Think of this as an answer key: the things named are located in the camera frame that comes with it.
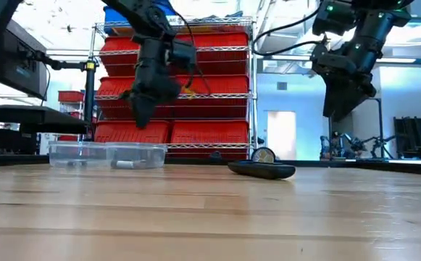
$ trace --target wooden table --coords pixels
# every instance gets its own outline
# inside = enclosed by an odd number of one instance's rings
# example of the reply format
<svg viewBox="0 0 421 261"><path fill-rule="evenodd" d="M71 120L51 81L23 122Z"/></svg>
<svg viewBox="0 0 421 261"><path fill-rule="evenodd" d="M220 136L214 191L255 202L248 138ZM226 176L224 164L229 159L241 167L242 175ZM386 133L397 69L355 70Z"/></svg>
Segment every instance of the wooden table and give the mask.
<svg viewBox="0 0 421 261"><path fill-rule="evenodd" d="M0 167L0 261L421 260L421 175Z"/></svg>

